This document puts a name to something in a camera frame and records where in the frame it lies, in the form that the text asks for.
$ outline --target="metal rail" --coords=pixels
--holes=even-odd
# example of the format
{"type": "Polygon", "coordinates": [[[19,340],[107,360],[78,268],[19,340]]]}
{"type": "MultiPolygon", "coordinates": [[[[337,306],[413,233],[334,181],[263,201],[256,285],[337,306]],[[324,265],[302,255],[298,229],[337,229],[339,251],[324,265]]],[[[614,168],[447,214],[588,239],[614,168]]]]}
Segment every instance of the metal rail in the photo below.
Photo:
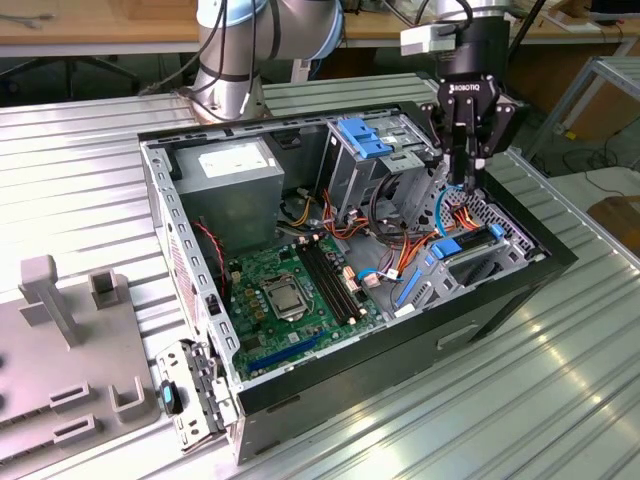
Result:
{"type": "Polygon", "coordinates": [[[569,107],[575,103],[584,89],[598,78],[608,81],[640,101],[640,57],[591,58],[538,129],[531,145],[524,150],[524,158],[531,160],[540,151],[554,126],[562,120],[569,107]]]}

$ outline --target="aluminum table surface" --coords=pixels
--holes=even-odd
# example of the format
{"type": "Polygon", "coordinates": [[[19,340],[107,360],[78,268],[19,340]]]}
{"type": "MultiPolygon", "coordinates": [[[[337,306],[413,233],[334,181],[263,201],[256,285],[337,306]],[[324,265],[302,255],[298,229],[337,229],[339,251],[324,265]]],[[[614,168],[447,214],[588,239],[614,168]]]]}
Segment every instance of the aluminum table surface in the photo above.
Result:
{"type": "MultiPolygon", "coordinates": [[[[274,114],[433,99],[414,75],[265,93],[274,114]]],[[[1,299],[20,257],[54,254],[62,284],[114,267],[156,382],[154,356],[188,331],[136,133],[194,123],[169,95],[0,110],[1,299]]],[[[30,478],[638,478],[638,262],[515,155],[491,171],[580,258],[493,336],[241,467],[225,439],[182,456],[163,415],[30,478]]]]}

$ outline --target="cpu socket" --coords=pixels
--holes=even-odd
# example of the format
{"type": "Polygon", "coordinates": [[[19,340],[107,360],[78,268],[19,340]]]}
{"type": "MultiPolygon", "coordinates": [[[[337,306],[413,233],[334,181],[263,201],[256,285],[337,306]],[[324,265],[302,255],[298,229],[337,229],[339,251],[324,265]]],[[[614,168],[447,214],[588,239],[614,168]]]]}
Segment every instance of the cpu socket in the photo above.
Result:
{"type": "Polygon", "coordinates": [[[262,283],[276,316],[287,322],[300,320],[309,310],[307,300],[293,275],[285,274],[262,283]]]}

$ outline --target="gray fixture plate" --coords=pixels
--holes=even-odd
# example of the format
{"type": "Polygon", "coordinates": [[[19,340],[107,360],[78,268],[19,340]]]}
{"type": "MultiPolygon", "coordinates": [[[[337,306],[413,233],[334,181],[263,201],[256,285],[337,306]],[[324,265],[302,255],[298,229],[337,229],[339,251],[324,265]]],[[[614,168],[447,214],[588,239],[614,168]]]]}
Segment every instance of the gray fixture plate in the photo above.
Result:
{"type": "Polygon", "coordinates": [[[82,338],[71,349],[53,321],[29,326],[18,310],[27,305],[24,299],[0,305],[0,479],[26,475],[158,419],[126,277],[117,275],[117,283],[122,302],[100,310],[88,283],[60,290],[82,338]],[[136,377],[142,405],[136,405],[136,377]],[[131,403],[130,414],[114,412],[110,386],[116,407],[131,403]]]}

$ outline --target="blue drive bay latch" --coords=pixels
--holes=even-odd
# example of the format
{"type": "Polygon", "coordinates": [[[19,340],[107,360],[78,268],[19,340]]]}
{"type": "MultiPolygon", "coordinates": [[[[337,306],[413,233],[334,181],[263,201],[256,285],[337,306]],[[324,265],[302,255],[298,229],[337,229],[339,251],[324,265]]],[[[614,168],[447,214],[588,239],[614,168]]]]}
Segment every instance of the blue drive bay latch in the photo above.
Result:
{"type": "Polygon", "coordinates": [[[393,148],[382,143],[376,130],[361,118],[346,118],[338,121],[338,128],[362,158],[376,158],[393,153],[393,148]]]}

